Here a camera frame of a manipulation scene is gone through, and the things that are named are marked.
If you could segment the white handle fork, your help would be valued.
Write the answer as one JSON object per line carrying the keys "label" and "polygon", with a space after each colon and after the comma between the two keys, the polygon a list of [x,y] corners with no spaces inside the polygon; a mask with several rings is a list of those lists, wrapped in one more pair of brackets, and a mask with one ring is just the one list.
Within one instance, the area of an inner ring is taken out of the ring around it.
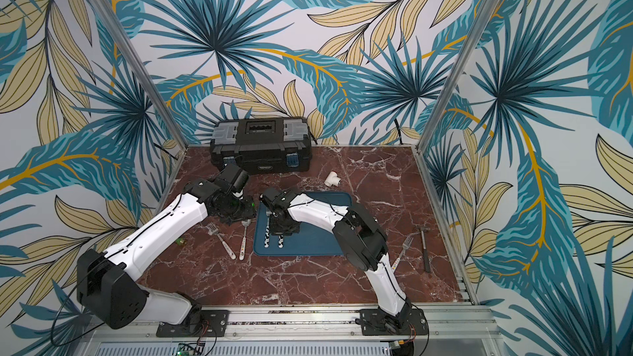
{"label": "white handle fork", "polygon": [[405,239],[405,241],[402,244],[402,249],[399,253],[399,255],[397,256],[397,258],[395,259],[395,261],[392,263],[392,270],[395,271],[398,267],[398,265],[401,263],[402,258],[405,256],[405,254],[407,253],[407,251],[410,249],[411,244],[413,242],[413,234],[409,234],[407,236],[407,238]]}
{"label": "white handle fork", "polygon": [[217,237],[217,239],[219,239],[222,247],[224,248],[224,250],[227,252],[227,255],[232,259],[232,260],[236,260],[237,256],[235,254],[235,252],[232,250],[232,248],[229,246],[229,244],[226,242],[226,240],[224,239],[224,236],[222,235],[222,233],[219,231],[219,228],[213,224],[213,223],[209,223],[207,225],[207,229],[208,229],[208,233],[211,236],[215,236]]}

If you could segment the colourful white handle spoon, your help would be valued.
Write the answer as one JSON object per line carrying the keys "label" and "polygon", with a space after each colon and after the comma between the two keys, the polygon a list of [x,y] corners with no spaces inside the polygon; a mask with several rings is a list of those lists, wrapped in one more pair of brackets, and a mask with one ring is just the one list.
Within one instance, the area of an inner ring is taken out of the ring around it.
{"label": "colourful white handle spoon", "polygon": [[251,219],[242,221],[243,234],[242,234],[242,243],[241,243],[240,252],[239,252],[239,260],[244,260],[246,257],[247,233],[248,233],[248,228],[251,225],[251,223],[252,223]]}

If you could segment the cow pattern handle fork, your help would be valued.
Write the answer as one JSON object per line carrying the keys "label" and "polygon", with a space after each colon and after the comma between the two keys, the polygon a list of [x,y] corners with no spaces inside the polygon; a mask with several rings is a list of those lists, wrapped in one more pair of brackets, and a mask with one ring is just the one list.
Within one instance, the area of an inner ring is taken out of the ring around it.
{"label": "cow pattern handle fork", "polygon": [[265,216],[266,216],[266,222],[265,222],[264,247],[265,248],[269,248],[270,247],[270,216],[271,216],[271,212],[267,210],[265,212]]}

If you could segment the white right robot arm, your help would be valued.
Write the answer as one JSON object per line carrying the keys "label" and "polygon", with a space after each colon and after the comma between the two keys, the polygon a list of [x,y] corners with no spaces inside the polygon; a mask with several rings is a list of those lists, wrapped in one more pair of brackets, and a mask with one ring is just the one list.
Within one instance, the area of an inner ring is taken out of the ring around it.
{"label": "white right robot arm", "polygon": [[364,206],[339,206],[274,188],[262,193],[260,202],[270,212],[271,233],[289,235],[302,223],[330,232],[348,262],[366,274],[378,309],[401,320],[409,313],[410,299],[397,283],[389,259],[387,234]]}

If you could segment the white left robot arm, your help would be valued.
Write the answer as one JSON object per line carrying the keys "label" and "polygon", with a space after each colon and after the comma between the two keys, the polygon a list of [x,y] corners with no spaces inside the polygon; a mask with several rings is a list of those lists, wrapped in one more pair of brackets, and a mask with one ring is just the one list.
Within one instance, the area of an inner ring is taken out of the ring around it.
{"label": "white left robot arm", "polygon": [[228,164],[210,180],[189,183],[166,209],[103,252],[88,250],[77,261],[77,300],[113,330],[136,321],[204,327],[201,307],[180,293],[145,288],[138,279],[182,234],[207,218],[226,223],[252,219],[256,208],[243,189],[249,175]]}

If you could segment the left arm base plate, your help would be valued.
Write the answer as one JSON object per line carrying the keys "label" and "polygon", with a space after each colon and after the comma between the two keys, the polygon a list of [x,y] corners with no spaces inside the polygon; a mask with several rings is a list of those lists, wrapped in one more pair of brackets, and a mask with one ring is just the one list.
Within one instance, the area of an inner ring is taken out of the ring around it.
{"label": "left arm base plate", "polygon": [[183,323],[173,325],[161,322],[158,338],[224,337],[227,329],[229,310],[200,310],[187,316]]}

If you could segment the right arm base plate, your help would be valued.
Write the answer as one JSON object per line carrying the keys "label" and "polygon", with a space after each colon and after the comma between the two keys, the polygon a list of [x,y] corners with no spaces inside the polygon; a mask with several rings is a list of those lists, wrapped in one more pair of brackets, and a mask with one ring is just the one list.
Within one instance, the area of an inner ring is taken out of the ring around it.
{"label": "right arm base plate", "polygon": [[426,336],[429,334],[425,314],[419,309],[401,311],[391,316],[379,308],[362,309],[355,323],[360,325],[364,336]]}

